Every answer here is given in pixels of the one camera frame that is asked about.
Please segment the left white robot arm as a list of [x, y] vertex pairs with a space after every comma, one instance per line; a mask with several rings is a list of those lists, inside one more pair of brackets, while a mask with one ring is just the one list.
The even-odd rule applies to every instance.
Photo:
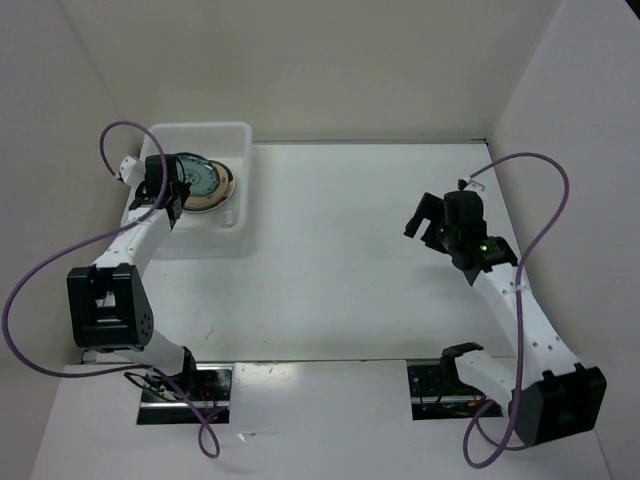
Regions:
[[180, 400], [194, 396], [200, 385], [191, 351], [168, 340], [154, 326], [154, 314], [142, 282], [143, 273], [160, 244], [172, 232], [190, 194], [181, 161], [158, 155], [141, 163], [125, 160], [120, 171], [134, 178], [144, 169], [134, 190], [125, 226], [91, 265], [67, 276], [72, 333], [77, 346], [98, 353], [119, 353], [134, 363], [164, 374], [164, 387]]

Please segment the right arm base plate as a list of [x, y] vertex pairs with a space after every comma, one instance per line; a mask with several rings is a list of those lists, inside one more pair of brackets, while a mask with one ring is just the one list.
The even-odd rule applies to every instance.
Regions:
[[477, 389], [446, 383], [438, 360], [408, 361], [406, 368], [415, 421], [472, 418], [488, 401]]

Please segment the teal patterned small plate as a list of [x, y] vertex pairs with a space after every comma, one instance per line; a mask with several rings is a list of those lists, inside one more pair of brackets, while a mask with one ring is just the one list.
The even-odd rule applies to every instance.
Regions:
[[194, 153], [176, 153], [184, 180], [190, 184], [190, 192], [194, 197], [205, 197], [213, 194], [220, 186], [220, 175], [213, 163]]

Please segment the clear glass cup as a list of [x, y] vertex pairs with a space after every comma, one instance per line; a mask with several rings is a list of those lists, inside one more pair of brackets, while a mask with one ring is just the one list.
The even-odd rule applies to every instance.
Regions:
[[239, 220], [239, 211], [233, 208], [224, 208], [219, 212], [218, 226], [220, 228], [233, 228]]

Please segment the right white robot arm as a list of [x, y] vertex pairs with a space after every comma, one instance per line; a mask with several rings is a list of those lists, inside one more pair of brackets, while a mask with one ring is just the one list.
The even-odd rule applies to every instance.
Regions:
[[449, 256], [484, 299], [523, 365], [512, 371], [479, 344], [458, 344], [441, 354], [441, 386], [450, 393], [473, 388], [514, 414], [515, 433], [527, 447], [592, 430], [607, 386], [604, 374], [583, 366], [554, 330], [518, 273], [509, 243], [488, 235], [481, 197], [466, 190], [424, 194], [404, 234], [413, 238], [420, 228], [421, 242]]

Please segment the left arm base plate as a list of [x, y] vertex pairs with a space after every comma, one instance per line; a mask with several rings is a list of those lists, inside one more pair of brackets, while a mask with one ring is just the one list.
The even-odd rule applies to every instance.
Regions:
[[[141, 390], [138, 425], [199, 423], [184, 399], [158, 374], [125, 373], [125, 376]], [[232, 364], [199, 363], [189, 378], [176, 375], [172, 380], [210, 423], [229, 423]]]

